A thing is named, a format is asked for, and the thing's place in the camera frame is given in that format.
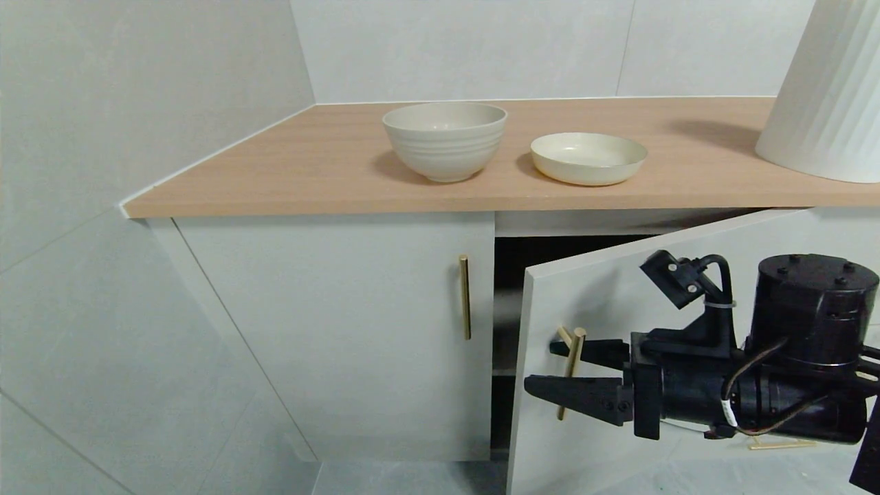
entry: bowl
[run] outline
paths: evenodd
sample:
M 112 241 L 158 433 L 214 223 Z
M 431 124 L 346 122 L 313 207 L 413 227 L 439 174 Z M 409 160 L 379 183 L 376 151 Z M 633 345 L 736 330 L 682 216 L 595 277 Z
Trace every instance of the bowl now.
M 400 161 L 435 182 L 476 174 L 498 151 L 507 112 L 483 103 L 423 103 L 382 117 Z
M 582 186 L 623 182 L 647 157 L 641 144 L 607 134 L 563 132 L 532 141 L 532 159 L 542 174 Z

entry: kitchen cabinet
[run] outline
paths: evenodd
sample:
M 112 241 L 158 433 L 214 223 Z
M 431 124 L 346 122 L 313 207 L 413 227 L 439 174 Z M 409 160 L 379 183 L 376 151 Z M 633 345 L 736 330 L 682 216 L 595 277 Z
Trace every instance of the kitchen cabinet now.
M 176 223 L 318 459 L 488 459 L 492 212 Z
M 742 343 L 750 330 L 762 259 L 820 253 L 880 270 L 878 243 L 877 209 L 768 210 L 530 267 L 519 336 L 509 494 L 583 495 L 667 459 L 768 454 L 748 450 L 749 440 L 741 435 L 709 441 L 698 432 L 663 425 L 661 439 L 654 441 L 636 438 L 631 423 L 621 428 L 571 413 L 558 421 L 556 406 L 524 392 L 526 376 L 563 374 L 565 359 L 547 351 L 559 326 L 582 327 L 588 339 L 628 342 L 630 332 L 683 328 L 701 313 L 698 302 L 676 310 L 639 269 L 656 250 L 728 259 L 734 295 L 740 302 L 734 324 Z M 620 372 L 582 363 L 576 376 L 620 376 Z M 692 427 L 699 431 L 699 426 Z
M 639 270 L 659 248 L 730 259 L 740 339 L 763 257 L 818 252 L 880 270 L 880 184 L 757 157 L 770 98 L 498 104 L 510 114 L 501 147 L 468 181 L 433 184 L 394 157 L 379 122 L 402 104 L 326 105 L 123 208 L 175 218 L 192 251 L 183 255 L 197 259 L 321 461 L 481 460 L 490 436 L 512 432 L 508 491 L 564 495 L 667 459 L 752 455 L 741 437 L 710 442 L 673 425 L 650 441 L 631 425 L 574 413 L 557 421 L 555 406 L 523 393 L 523 378 L 562 374 L 564 359 L 547 351 L 560 325 L 628 340 L 689 322 L 699 304 L 677 311 Z M 528 143 L 573 129 L 634 139 L 649 158 L 608 188 L 535 171 Z M 838 209 L 760 210 L 815 206 Z M 470 341 L 459 255 L 470 261 Z

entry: cabinet door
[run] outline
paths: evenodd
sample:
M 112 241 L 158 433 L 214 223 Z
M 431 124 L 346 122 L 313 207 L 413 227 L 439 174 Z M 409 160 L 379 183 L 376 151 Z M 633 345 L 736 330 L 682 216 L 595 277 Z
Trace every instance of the cabinet door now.
M 176 221 L 321 461 L 488 459 L 491 212 Z
M 645 440 L 633 435 L 632 423 L 617 427 L 572 412 L 558 421 L 555 405 L 524 392 L 523 378 L 563 375 L 565 359 L 547 350 L 559 326 L 583 327 L 589 339 L 623 338 L 628 342 L 630 332 L 683 328 L 696 318 L 702 311 L 700 304 L 678 311 L 639 269 L 658 249 L 667 249 L 676 257 L 719 254 L 728 259 L 739 302 L 734 323 L 737 340 L 742 343 L 751 327 L 762 259 L 820 253 L 846 257 L 880 271 L 878 242 L 878 210 L 760 211 L 530 267 L 524 288 L 508 492 L 584 495 L 670 459 L 852 448 L 756 452 L 748 450 L 751 440 L 742 435 L 731 440 L 704 440 L 699 425 L 691 426 L 696 431 L 688 431 L 661 424 L 660 440 Z M 715 268 L 708 274 L 717 281 L 712 270 Z M 576 376 L 620 376 L 620 372 L 580 363 Z M 842 478 L 848 474 L 840 473 Z

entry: white fluted vase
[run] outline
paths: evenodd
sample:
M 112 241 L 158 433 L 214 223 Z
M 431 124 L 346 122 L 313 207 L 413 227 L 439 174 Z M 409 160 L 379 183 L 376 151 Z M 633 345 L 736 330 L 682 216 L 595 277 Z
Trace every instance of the white fluted vase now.
M 816 0 L 755 152 L 805 174 L 880 182 L 880 0 Z

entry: tile floor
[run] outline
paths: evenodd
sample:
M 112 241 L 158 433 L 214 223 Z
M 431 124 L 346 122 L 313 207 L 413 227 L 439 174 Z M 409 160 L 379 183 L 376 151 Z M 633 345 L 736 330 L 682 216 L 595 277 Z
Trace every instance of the tile floor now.
M 854 453 L 776 454 L 667 462 L 597 495 L 865 495 L 850 484 Z M 503 495 L 504 462 L 327 462 L 313 495 Z

